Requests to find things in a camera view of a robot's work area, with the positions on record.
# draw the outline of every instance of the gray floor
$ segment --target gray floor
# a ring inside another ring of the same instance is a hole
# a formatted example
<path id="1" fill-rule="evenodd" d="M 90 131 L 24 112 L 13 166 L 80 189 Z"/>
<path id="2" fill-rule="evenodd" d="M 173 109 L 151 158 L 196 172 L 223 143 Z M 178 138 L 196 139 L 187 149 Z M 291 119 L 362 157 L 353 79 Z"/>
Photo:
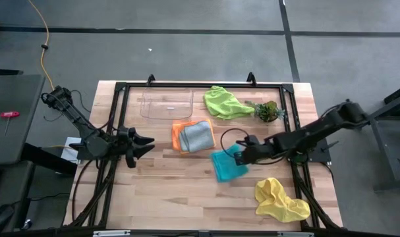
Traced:
<path id="1" fill-rule="evenodd" d="M 276 0 L 34 0 L 50 26 L 282 30 Z M 285 0 L 292 30 L 400 32 L 400 0 Z M 27 1 L 0 0 L 0 24 L 41 26 Z M 42 74 L 43 33 L 0 32 L 0 68 Z M 284 36 L 51 34 L 45 65 L 55 84 L 80 90 L 92 105 L 98 80 L 292 82 Z M 312 84 L 319 113 L 349 98 L 371 112 L 400 86 L 400 38 L 293 37 L 301 82 Z M 77 136 L 68 120 L 39 104 L 28 141 L 63 144 Z M 329 142 L 342 219 L 351 230 L 400 234 L 400 192 L 375 194 L 391 177 L 369 128 L 339 131 Z M 32 196 L 69 192 L 72 180 L 37 169 Z M 34 228 L 59 226 L 66 198 L 33 203 Z M 42 218 L 55 213 L 55 218 Z"/>

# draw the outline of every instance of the wooden tabletop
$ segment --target wooden tabletop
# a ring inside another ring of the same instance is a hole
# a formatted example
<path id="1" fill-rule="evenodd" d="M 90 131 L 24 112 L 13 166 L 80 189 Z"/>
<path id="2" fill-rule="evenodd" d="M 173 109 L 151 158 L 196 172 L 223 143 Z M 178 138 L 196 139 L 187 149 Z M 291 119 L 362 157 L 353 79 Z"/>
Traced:
<path id="1" fill-rule="evenodd" d="M 99 81 L 90 122 L 101 126 L 109 116 L 116 81 Z M 293 84 L 299 112 L 300 124 L 308 124 L 318 118 L 311 85 Z M 181 155 L 172 150 L 171 122 L 151 120 L 140 115 L 142 94 L 145 88 L 132 88 L 125 118 L 126 127 L 135 127 L 141 136 L 155 138 L 156 147 L 145 154 L 135 169 L 129 169 L 125 159 L 119 161 L 111 206 L 108 229 L 172 229 L 172 230 L 300 230 L 299 222 L 281 223 L 271 216 L 256 215 L 257 201 L 254 187 L 257 181 L 277 178 L 288 196 L 295 198 L 291 167 L 287 161 L 274 165 L 249 165 L 249 172 L 227 183 L 218 183 L 209 154 L 221 150 L 220 137 L 229 128 L 242 128 L 258 139 L 285 131 L 283 122 L 261 122 L 258 118 L 242 117 L 221 120 L 211 116 L 204 105 L 206 88 L 192 88 L 192 121 L 210 119 L 213 124 L 216 147 Z M 279 92 L 273 89 L 227 89 L 243 103 L 275 101 L 280 105 Z M 121 108 L 119 97 L 118 111 Z M 287 98 L 289 120 L 293 121 L 291 106 Z M 243 138 L 240 132 L 225 135 L 223 146 L 229 147 Z M 78 177 L 82 165 L 79 165 Z M 310 163 L 314 195 L 331 219 L 342 225 L 333 180 L 326 167 Z M 93 195 L 97 169 L 94 162 L 82 175 L 76 194 L 76 215 L 86 206 Z M 97 219 L 102 205 L 99 205 Z M 71 201 L 67 207 L 64 223 L 71 221 Z"/>

